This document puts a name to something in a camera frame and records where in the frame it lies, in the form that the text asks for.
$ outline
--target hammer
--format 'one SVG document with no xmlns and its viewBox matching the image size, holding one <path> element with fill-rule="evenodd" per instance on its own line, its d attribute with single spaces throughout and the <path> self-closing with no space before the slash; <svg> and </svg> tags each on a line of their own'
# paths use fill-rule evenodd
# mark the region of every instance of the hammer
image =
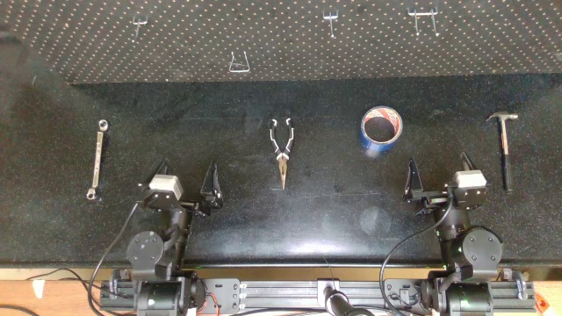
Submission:
<svg viewBox="0 0 562 316">
<path fill-rule="evenodd" d="M 501 124 L 501 147 L 503 148 L 503 187 L 506 191 L 512 190 L 511 178 L 511 163 L 509 163 L 509 150 L 508 150 L 508 133 L 506 132 L 506 120 L 517 119 L 519 114 L 507 113 L 506 111 L 499 111 L 492 114 L 486 121 L 491 118 L 498 118 Z"/>
</svg>

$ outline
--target hammer handle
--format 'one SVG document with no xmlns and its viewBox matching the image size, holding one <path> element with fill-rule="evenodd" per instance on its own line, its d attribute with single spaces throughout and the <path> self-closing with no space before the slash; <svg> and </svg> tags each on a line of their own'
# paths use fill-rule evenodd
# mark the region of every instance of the hammer handle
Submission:
<svg viewBox="0 0 562 316">
<path fill-rule="evenodd" d="M 509 154 L 503 155 L 503 185 L 506 191 L 513 190 L 513 178 L 511 177 L 511 163 Z"/>
</svg>

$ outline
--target black work surface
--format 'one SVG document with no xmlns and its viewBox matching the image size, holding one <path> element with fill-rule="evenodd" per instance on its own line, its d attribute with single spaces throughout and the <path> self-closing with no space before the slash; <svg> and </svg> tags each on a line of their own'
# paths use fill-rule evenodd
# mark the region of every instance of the black work surface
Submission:
<svg viewBox="0 0 562 316">
<path fill-rule="evenodd" d="M 378 265 L 400 240 L 432 223 L 401 201 L 407 159 L 426 190 L 461 169 L 467 152 L 488 180 L 471 213 L 505 241 L 502 263 L 562 263 L 562 76 L 504 75 L 320 82 L 18 84 L 2 113 L 0 262 L 92 266 L 140 198 L 137 183 L 163 158 L 196 198 L 209 163 L 225 206 L 196 218 L 190 265 Z M 373 106 L 400 113 L 404 133 L 379 157 L 365 154 L 359 122 Z M 508 136 L 515 190 L 501 187 L 495 111 L 515 111 Z M 286 190 L 269 141 L 272 118 L 291 117 L 295 146 Z M 97 122 L 110 128 L 98 190 L 90 187 Z M 278 138 L 286 139 L 285 126 Z M 107 259 L 127 265 L 126 245 L 159 224 L 138 212 Z M 434 234 L 392 259 L 440 262 Z"/>
</svg>

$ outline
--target roll of tape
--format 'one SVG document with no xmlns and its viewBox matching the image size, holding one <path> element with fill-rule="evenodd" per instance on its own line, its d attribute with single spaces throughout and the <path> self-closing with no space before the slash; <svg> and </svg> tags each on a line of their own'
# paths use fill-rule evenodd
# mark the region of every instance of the roll of tape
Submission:
<svg viewBox="0 0 562 316">
<path fill-rule="evenodd" d="M 386 133 L 377 133 L 389 132 L 388 130 L 391 129 L 390 125 L 392 125 L 393 129 L 393 135 L 391 135 L 392 138 L 390 138 L 390 140 L 388 140 L 388 135 L 385 135 Z M 377 126 L 378 131 L 370 128 L 372 126 Z M 380 153 L 392 148 L 401 134 L 402 118 L 398 112 L 388 106 L 374 107 L 368 110 L 363 116 L 363 119 L 361 119 L 361 142 L 370 151 Z"/>
</svg>

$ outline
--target white tape piece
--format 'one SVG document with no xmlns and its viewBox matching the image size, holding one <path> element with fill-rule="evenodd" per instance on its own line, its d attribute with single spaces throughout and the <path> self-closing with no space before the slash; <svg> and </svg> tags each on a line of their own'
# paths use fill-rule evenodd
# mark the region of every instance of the white tape piece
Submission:
<svg viewBox="0 0 562 316">
<path fill-rule="evenodd" d="M 36 298 L 43 298 L 43 289 L 45 288 L 45 280 L 33 280 L 33 291 Z"/>
</svg>

